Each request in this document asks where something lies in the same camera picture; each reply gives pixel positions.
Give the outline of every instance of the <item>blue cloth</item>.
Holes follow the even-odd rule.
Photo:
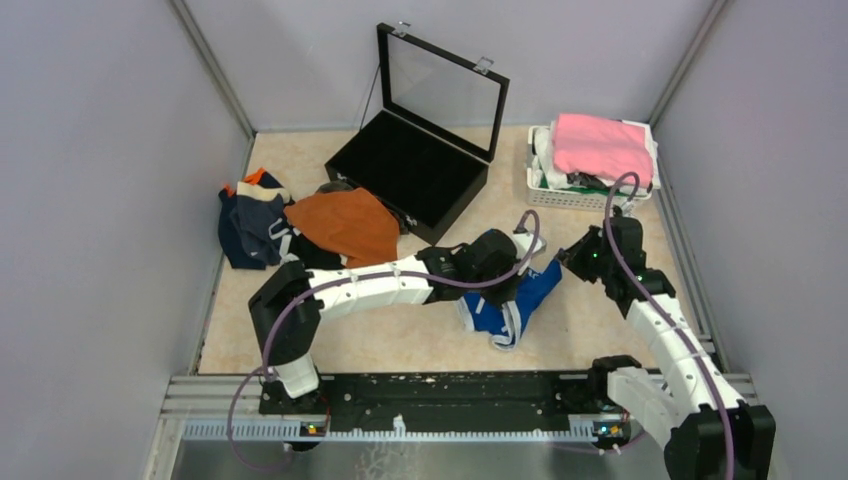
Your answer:
[[[257,185],[264,188],[282,188],[282,184],[270,173],[264,172],[257,182]],[[225,188],[218,192],[218,198],[221,200],[221,214],[218,217],[218,241],[221,243],[221,248],[230,261],[233,268],[247,268],[250,270],[265,270],[265,262],[252,258],[244,251],[241,242],[241,233],[236,224],[231,219],[232,212],[238,208],[238,196],[230,195],[230,192]]]
[[[518,285],[515,300],[498,309],[482,299],[479,293],[466,293],[457,305],[466,328],[492,334],[492,344],[501,350],[512,350],[530,323],[530,316],[562,280],[562,267],[554,258],[543,272],[532,268]]]

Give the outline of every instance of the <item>pink cloth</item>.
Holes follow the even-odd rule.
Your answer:
[[[563,113],[553,134],[554,166],[565,173],[582,172],[617,180],[629,171],[647,188],[654,177],[654,161],[645,148],[645,129],[617,120]],[[626,183],[632,185],[633,179]]]

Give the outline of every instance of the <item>white robotic arm segment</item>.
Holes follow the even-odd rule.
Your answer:
[[[619,368],[609,374],[607,382],[609,398],[627,409],[658,444],[668,443],[671,429],[682,420],[674,400],[657,387],[648,372],[636,367]]]
[[[732,407],[738,405],[740,401],[744,402],[739,392],[721,376],[718,368],[689,328],[689,324],[681,313],[680,302],[668,295],[656,295],[654,299],[675,320],[674,327],[669,326],[646,301],[634,301],[627,312],[626,320],[648,342],[657,366],[674,395],[680,421],[682,422],[690,413],[699,412],[701,405],[708,405],[712,409],[718,408],[710,396],[707,381],[701,369],[698,368],[695,357],[701,357],[707,370],[713,375],[713,381],[718,387],[723,405]],[[695,346],[695,354],[689,351],[680,338],[680,334],[685,335]]]
[[[415,256],[402,258],[395,262],[382,263],[370,267],[351,270],[308,270],[312,274],[309,279],[310,288],[324,285],[333,280],[351,278],[350,283],[321,290],[315,294],[315,299],[323,302],[321,318],[330,320],[343,317],[355,312],[370,310],[387,305],[410,304],[421,305],[433,292],[433,287],[425,278],[403,276],[399,273],[419,272],[429,273],[424,262],[416,260]],[[394,272],[391,277],[358,280],[358,277],[369,273]]]

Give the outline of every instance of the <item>purple cable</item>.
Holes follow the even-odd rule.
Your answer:
[[[233,395],[233,401],[230,402],[230,409],[227,411],[227,440],[230,441],[230,448],[232,448],[233,454],[235,454],[239,462],[241,462],[245,467],[253,470],[254,472],[277,473],[291,465],[294,453],[288,452],[289,455],[280,463],[275,463],[273,465],[254,465],[245,460],[245,458],[241,455],[241,452],[239,452],[238,447],[236,447],[236,441],[233,439],[233,415],[236,410],[236,402],[238,402],[239,397],[241,397],[241,392],[244,390],[244,387],[250,383],[250,379],[258,377],[261,371],[262,367],[256,367],[252,372],[248,373],[247,376],[244,377],[244,380],[242,380],[241,384],[239,384],[238,388],[236,388],[236,393]]]
[[[518,264],[516,264],[515,267],[513,267],[512,270],[510,270],[509,272],[507,272],[507,273],[505,273],[505,274],[503,274],[503,275],[501,275],[497,278],[493,278],[492,280],[487,280],[485,282],[469,283],[469,282],[459,282],[459,281],[456,281],[456,280],[451,280],[449,278],[443,278],[443,277],[439,277],[437,275],[432,275],[432,274],[429,274],[429,273],[421,273],[421,272],[401,271],[401,272],[398,272],[398,275],[401,276],[401,277],[425,278],[427,280],[432,280],[434,282],[442,283],[442,284],[445,284],[445,285],[450,285],[450,286],[453,286],[453,287],[468,288],[468,289],[482,289],[482,288],[491,287],[493,285],[497,285],[497,284],[503,282],[504,280],[512,277],[513,275],[517,274],[521,270],[521,268],[524,267],[524,265],[526,265],[530,261],[530,258],[533,256],[533,251],[536,249],[536,242],[538,242],[538,240],[539,240],[539,233],[541,231],[541,224],[539,222],[539,214],[536,213],[535,210],[525,211],[524,215],[521,216],[521,220],[518,221],[518,227],[517,228],[524,228],[524,223],[527,221],[527,217],[530,217],[530,216],[533,217],[533,222],[535,224],[534,229],[533,229],[533,240],[530,242],[530,248],[527,250],[527,253],[521,259],[521,261],[518,262]],[[394,276],[395,276],[395,272],[367,273],[365,275],[359,275],[356,278],[356,281],[373,280],[375,278],[385,278],[385,277],[394,277]],[[258,376],[258,375],[262,374],[262,375],[265,376],[266,381],[269,381],[269,382],[274,381],[274,377],[271,375],[271,370],[268,368],[268,358],[271,355],[271,345],[273,345],[273,343],[274,343],[274,338],[277,336],[277,331],[280,329],[280,327],[282,326],[283,322],[285,321],[285,319],[289,315],[289,313],[291,313],[291,311],[294,310],[295,307],[300,305],[301,302],[303,302],[307,298],[311,297],[312,295],[314,295],[314,294],[316,294],[316,293],[318,293],[322,290],[326,290],[328,288],[338,287],[338,286],[344,285],[346,283],[351,283],[352,281],[353,281],[352,278],[346,277],[346,278],[340,278],[338,280],[333,280],[331,282],[323,283],[323,284],[318,285],[317,287],[314,287],[314,288],[310,288],[309,290],[301,293],[300,295],[295,297],[291,302],[289,302],[289,304],[286,305],[286,308],[284,308],[283,311],[280,312],[280,315],[277,317],[277,320],[274,321],[274,325],[271,326],[271,330],[268,332],[268,337],[265,339],[265,345],[262,349],[262,366],[257,367],[255,370],[250,372],[244,378],[244,380],[242,380],[241,384],[236,389],[235,395],[233,395],[233,400],[230,403],[230,409],[227,412],[227,439],[230,441],[230,447],[232,448],[233,453],[236,455],[236,458],[238,458],[239,462],[241,462],[245,467],[247,467],[247,468],[249,468],[253,471],[257,471],[257,472],[273,473],[273,472],[280,471],[283,468],[286,468],[291,463],[291,458],[287,458],[284,462],[280,462],[280,463],[275,464],[275,465],[262,466],[262,465],[254,465],[254,464],[248,462],[247,460],[245,460],[244,457],[242,457],[241,452],[238,451],[238,447],[236,447],[235,440],[233,439],[233,428],[232,428],[232,426],[233,426],[233,415],[234,415],[235,409],[236,409],[236,402],[238,402],[238,399],[241,396],[241,392],[244,390],[244,387],[247,386],[247,384],[250,382],[250,379],[253,378],[254,376]]]
[[[636,194],[636,191],[639,190],[639,175],[636,172],[627,172],[620,176],[618,180],[615,181],[612,187],[610,187],[609,195],[607,196],[607,203],[604,206],[604,229],[606,231],[607,238],[609,239],[610,247],[612,247],[612,253],[615,255],[615,259],[618,261],[621,268],[624,270],[624,273],[627,274],[627,277],[633,282],[633,285],[636,286],[636,289],[639,290],[639,293],[645,297],[648,303],[656,310],[656,312],[665,320],[669,327],[671,327],[683,343],[686,345],[686,348],[689,350],[691,354],[697,354],[698,349],[695,348],[695,345],[692,343],[692,340],[683,333],[682,330],[677,328],[677,324],[674,319],[671,318],[671,315],[666,312],[662,306],[654,299],[654,297],[648,292],[648,289],[642,285],[636,275],[630,270],[630,267],[627,266],[627,262],[624,260],[624,256],[621,255],[621,251],[618,249],[618,244],[615,242],[615,237],[612,234],[612,225],[610,223],[610,217],[612,216],[612,200],[615,192],[618,191],[623,185],[625,179],[627,177],[633,177],[635,181],[635,185],[633,185],[633,191],[630,193],[630,196],[627,200],[632,200],[633,196]],[[730,417],[727,415],[727,409],[724,406],[724,403],[721,400],[721,394],[718,391],[718,386],[713,380],[712,373],[707,369],[707,364],[704,363],[704,359],[700,356],[696,356],[695,363],[698,365],[698,370],[701,371],[701,375],[703,375],[704,380],[707,384],[707,388],[710,391],[710,396],[713,398],[713,401],[716,403],[716,407],[718,409],[718,415],[721,418],[722,426],[724,427],[724,454],[727,458],[727,468],[725,469],[724,478],[726,480],[733,480],[733,470],[735,467],[735,461],[733,457],[733,432],[730,429]]]

